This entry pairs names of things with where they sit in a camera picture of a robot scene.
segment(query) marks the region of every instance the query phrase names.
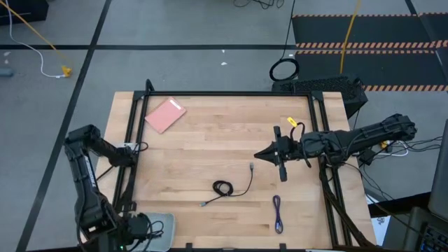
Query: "cable connector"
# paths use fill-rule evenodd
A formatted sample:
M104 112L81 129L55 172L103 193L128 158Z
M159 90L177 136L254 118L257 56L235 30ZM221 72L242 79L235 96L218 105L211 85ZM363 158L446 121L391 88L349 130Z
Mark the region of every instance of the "cable connector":
M67 66L62 66L62 73L64 73L64 77L70 77L71 75L71 68L67 67Z

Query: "white sticker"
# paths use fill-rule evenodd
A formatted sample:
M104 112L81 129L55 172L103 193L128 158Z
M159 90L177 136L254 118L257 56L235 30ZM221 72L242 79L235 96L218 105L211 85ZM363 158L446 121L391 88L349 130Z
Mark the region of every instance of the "white sticker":
M92 187L96 188L97 184L95 183L95 177L93 176L92 165L90 165L89 157L84 156L85 164L87 165L87 171L89 173L90 182L92 183Z
M178 110L181 110L182 108L172 99L169 100L169 102L171 102L171 104L173 104Z

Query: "white cable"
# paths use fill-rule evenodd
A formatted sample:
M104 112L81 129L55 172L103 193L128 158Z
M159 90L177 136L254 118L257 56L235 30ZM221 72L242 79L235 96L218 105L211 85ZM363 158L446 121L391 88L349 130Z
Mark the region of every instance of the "white cable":
M409 154L409 151L407 150L408 147L407 147L406 143L403 142L403 141L398 141L398 143L402 144L403 147L405 147L406 153L403 153L403 154L378 153L378 155L390 155L390 156L393 156L393 157L404 157L407 154Z
M42 73L44 76L47 76L47 77L50 77L50 78L64 78L65 75L51 76L51 75L48 75L48 74L44 73L44 72L43 72L43 56L42 56L42 53L39 52L38 50L32 48L31 46L27 45L26 43L22 43L22 42L16 41L16 40L13 38L13 16L12 16L11 11L10 11L9 9L8 9L8 14L9 14L9 36L11 37L11 39L12 39L14 42L16 42L16 43L18 43L18 44L20 44L20 45L23 45L23 46L28 47L29 49L31 49L31 50L33 50L34 52L38 53L39 56L41 56L41 73Z

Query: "floor stripe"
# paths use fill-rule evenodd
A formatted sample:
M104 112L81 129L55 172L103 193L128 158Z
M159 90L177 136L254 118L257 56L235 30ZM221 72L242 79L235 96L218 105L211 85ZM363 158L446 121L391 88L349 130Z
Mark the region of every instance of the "floor stripe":
M37 217L39 216L39 212L41 211L43 200L45 199L45 195L48 191L48 186L50 185L50 180L55 170L57 158L59 157L62 144L64 143L64 139L70 125L71 117L73 116L76 107L76 102L78 101L79 94L81 93L81 88L83 86L85 76L88 72L93 52L95 51L94 48L98 42L99 34L101 33L101 30L103 28L104 21L106 19L107 12L109 11L110 5L111 0L106 0L101 15L99 16L99 20L92 37L92 41L90 42L87 55L85 56L83 66L81 67L78 80L76 81L75 88L73 89L73 93L71 94L69 105L67 107L64 119L62 121L62 125L59 129L59 133L57 134L55 145L53 146L53 149L51 151L50 159L43 173L43 178L37 190L36 198L34 198L33 206L31 207L31 211L29 212L27 222L25 223L22 235L20 236L20 240L17 245L16 251L22 252L27 250L29 239L31 238L34 226L37 221Z
M364 91L374 92L394 92L394 91L415 91L415 92L439 92L448 91L448 85L366 85Z
M30 45L37 50L52 50L49 45ZM89 50L90 45L55 45L58 50ZM95 45L95 50L283 50L285 45ZM287 45L286 49L297 49ZM0 50L29 50L23 45L0 45Z

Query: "orange cable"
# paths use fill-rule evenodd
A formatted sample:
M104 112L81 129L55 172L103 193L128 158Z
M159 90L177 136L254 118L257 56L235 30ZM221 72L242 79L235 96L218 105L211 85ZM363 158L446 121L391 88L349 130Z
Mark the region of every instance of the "orange cable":
M356 14L358 13L359 7L361 6L361 0L358 0L358 3L356 3L355 13L351 17L349 30L347 31L347 34L345 35L345 41L344 44L342 44L342 55L341 55L341 67L339 69L339 74L342 74L342 70L344 69L344 56L345 56L345 48L347 46L347 41L349 40L351 27L353 26L353 23L355 21Z

